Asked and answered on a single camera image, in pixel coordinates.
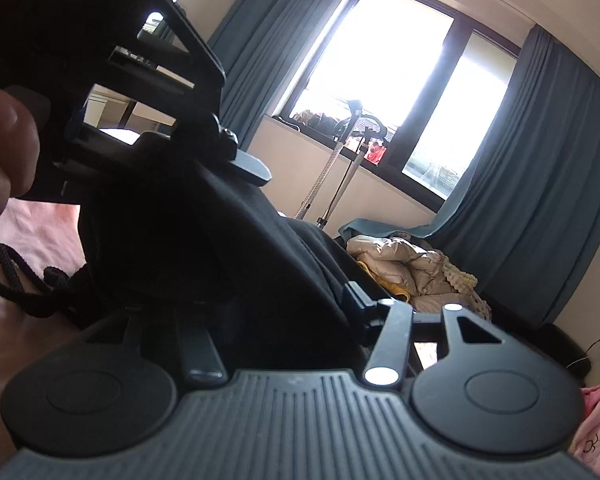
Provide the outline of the person's left hand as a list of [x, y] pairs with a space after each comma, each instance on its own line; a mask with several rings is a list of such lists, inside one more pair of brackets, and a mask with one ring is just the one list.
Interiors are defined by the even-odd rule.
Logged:
[[30, 190], [39, 152], [38, 128], [31, 113], [0, 90], [0, 215], [10, 198]]

